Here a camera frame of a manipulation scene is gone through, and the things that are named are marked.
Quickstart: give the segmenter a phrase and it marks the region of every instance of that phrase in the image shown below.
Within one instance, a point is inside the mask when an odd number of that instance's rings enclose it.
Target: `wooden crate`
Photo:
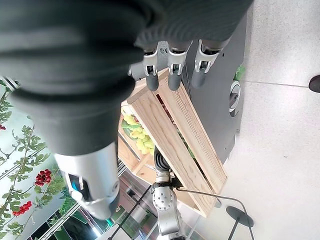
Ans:
[[[159,88],[154,92],[148,89],[145,79],[138,81],[131,96],[122,103],[122,108],[136,116],[186,189],[218,194],[227,180],[226,172],[184,87],[171,91],[168,87],[168,74],[167,69],[158,73]],[[175,125],[160,101],[167,108]],[[196,161],[190,155],[177,128]],[[143,155],[121,126],[118,133],[119,158],[133,174],[153,184],[156,180],[153,156]],[[215,198],[206,195],[177,191],[176,194],[180,202],[205,217],[215,202]]]

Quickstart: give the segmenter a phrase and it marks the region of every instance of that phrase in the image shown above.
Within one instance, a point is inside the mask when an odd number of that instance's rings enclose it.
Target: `black cable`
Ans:
[[[187,193],[192,193],[192,194],[202,194],[202,195],[207,195],[207,196],[211,196],[211,197],[216,197],[216,198],[218,198],[218,199],[228,199],[228,200],[236,201],[236,202],[238,202],[238,203],[241,204],[245,215],[248,216],[247,210],[246,210],[246,208],[245,208],[245,205],[244,205],[240,200],[238,200],[238,199],[236,199],[236,198],[227,197],[227,196],[220,196],[220,195],[216,195],[216,194],[212,194],[212,193],[206,193],[206,192],[201,192],[201,191],[182,190],[182,189],[180,189],[179,187],[176,187],[175,189],[176,189],[177,191],[180,191],[180,192],[187,192]],[[248,218],[248,217],[247,217],[247,220],[248,220],[248,227],[249,227],[249,230],[250,230],[251,238],[252,238],[252,240],[255,240],[254,234],[252,233],[252,229],[251,229],[251,226],[250,226],[249,218]]]

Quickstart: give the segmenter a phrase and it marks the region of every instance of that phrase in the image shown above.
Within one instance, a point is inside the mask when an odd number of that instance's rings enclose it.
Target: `wooden slat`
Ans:
[[[118,157],[130,171],[139,163],[136,156],[120,137],[118,137]]]
[[[183,186],[194,191],[212,193],[175,127],[153,93],[151,91],[144,92],[130,107]],[[213,206],[214,199],[200,194],[190,195],[206,216]]]
[[[150,185],[156,182],[156,171],[146,166],[143,166],[135,175]]]
[[[159,77],[158,92],[212,189],[219,193],[227,175],[184,87],[171,91],[168,73],[164,73]]]
[[[132,173],[137,174],[140,169],[142,169],[142,167],[150,161],[154,162],[154,156],[152,156],[151,154],[144,155],[142,160],[134,167],[134,169],[132,169]]]

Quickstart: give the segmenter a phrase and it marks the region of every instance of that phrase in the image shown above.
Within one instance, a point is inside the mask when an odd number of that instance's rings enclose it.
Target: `black stand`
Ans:
[[[247,226],[247,227],[253,227],[254,226],[254,221],[252,220],[251,217],[249,217],[247,214],[245,214],[245,212],[241,211],[240,209],[233,207],[233,206],[228,206],[226,208],[226,212],[230,215],[230,217],[232,217],[235,220],[235,223],[233,225],[233,228],[230,232],[229,238],[228,240],[231,240],[238,223]]]

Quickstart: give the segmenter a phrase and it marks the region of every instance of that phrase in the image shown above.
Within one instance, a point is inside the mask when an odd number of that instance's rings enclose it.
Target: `robotic arm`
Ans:
[[[143,61],[147,85],[154,91],[159,84],[157,44],[168,41],[169,86],[176,90],[189,46],[200,40],[192,79],[200,87],[251,2],[1,3],[0,73],[21,83],[12,101],[32,116],[72,197],[95,217],[109,218],[119,201],[117,133],[121,102],[135,85],[128,76],[130,65]],[[169,181],[165,174],[158,172],[159,184]],[[154,200],[161,233],[182,236],[174,193],[168,186],[155,193],[160,194]],[[161,200],[161,194],[167,198]]]
[[[157,148],[154,149],[156,179],[153,184],[153,205],[158,213],[158,240],[185,240],[181,214],[177,208],[177,196],[173,191],[170,167]]]

